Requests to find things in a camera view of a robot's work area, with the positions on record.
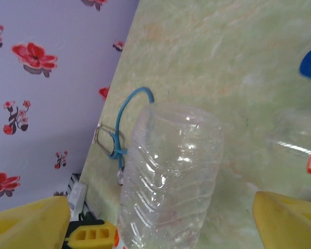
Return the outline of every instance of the yellow plastic part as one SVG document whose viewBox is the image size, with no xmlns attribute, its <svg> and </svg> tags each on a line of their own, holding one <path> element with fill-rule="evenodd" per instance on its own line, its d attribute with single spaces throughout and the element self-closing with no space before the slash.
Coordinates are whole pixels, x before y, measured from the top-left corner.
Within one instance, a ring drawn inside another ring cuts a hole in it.
<svg viewBox="0 0 311 249">
<path fill-rule="evenodd" d="M 69 220 L 65 196 L 0 212 L 0 249 L 61 249 Z"/>
<path fill-rule="evenodd" d="M 311 249 L 311 202 L 260 191 L 252 211 L 266 249 Z"/>
<path fill-rule="evenodd" d="M 116 227 L 105 221 L 103 225 L 80 226 L 68 240 L 72 249 L 112 249 Z"/>
</svg>

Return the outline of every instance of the floral wallpaper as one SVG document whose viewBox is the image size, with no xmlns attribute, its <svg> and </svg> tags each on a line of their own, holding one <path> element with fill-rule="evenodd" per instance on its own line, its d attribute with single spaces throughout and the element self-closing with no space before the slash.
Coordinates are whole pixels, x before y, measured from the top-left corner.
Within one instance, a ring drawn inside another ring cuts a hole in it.
<svg viewBox="0 0 311 249">
<path fill-rule="evenodd" d="M 137 5 L 0 1 L 0 211 L 81 172 Z"/>
</svg>

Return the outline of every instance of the blue wire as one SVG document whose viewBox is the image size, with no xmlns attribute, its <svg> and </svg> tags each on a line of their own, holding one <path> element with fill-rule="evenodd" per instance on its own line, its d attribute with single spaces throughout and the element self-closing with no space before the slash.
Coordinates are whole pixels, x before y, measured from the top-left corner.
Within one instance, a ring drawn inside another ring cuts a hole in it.
<svg viewBox="0 0 311 249">
<path fill-rule="evenodd" d="M 122 104 L 119 113 L 118 113 L 118 117 L 116 119 L 116 123 L 115 123 L 115 133 L 110 132 L 110 136 L 113 138 L 114 141 L 114 153 L 112 153 L 111 155 L 109 155 L 108 157 L 110 159 L 118 159 L 119 161 L 119 169 L 121 171 L 124 170 L 124 165 L 123 165 L 123 155 L 125 155 L 127 153 L 126 149 L 122 149 L 121 148 L 121 144 L 120 144 L 120 133 L 119 133 L 119 128 L 120 128 L 120 121 L 121 121 L 121 117 L 123 114 L 123 111 L 125 109 L 125 107 L 128 105 L 129 101 L 135 97 L 138 93 L 140 92 L 145 92 L 149 98 L 149 102 L 150 104 L 154 102 L 154 97 L 153 94 L 151 92 L 151 90 L 147 87 L 140 87 L 137 88 L 136 90 L 134 90 L 129 96 L 128 98 L 126 98 L 126 100 L 124 101 L 124 103 Z"/>
</svg>

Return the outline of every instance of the clear plastic bottle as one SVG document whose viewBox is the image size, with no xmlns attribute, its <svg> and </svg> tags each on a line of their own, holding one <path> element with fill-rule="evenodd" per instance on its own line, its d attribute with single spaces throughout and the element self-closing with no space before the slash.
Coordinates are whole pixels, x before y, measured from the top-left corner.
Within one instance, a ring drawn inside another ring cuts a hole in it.
<svg viewBox="0 0 311 249">
<path fill-rule="evenodd" d="M 178 104 L 146 106 L 128 148 L 113 248 L 194 248 L 222 152 L 213 115 Z"/>
<path fill-rule="evenodd" d="M 267 137 L 272 155 L 295 156 L 297 164 L 311 173 L 311 110 L 288 109 L 277 113 L 275 129 Z"/>
</svg>

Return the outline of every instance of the marble surface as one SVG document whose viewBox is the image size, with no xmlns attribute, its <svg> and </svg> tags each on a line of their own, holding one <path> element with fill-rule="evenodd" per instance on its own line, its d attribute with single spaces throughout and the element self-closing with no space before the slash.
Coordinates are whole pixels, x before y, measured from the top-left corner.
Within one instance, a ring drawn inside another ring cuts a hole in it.
<svg viewBox="0 0 311 249">
<path fill-rule="evenodd" d="M 125 98 L 147 86 L 157 102 L 182 102 L 215 114 L 225 153 L 197 245 L 263 248 L 251 208 L 258 190 L 311 201 L 305 162 L 277 156 L 265 143 L 274 113 L 311 108 L 311 81 L 298 74 L 311 49 L 311 0 L 141 0 L 100 121 L 113 127 Z M 140 110 L 123 114 L 125 146 Z M 110 147 L 111 140 L 100 134 Z M 81 181 L 99 217 L 116 222 L 117 162 L 92 144 Z"/>
</svg>

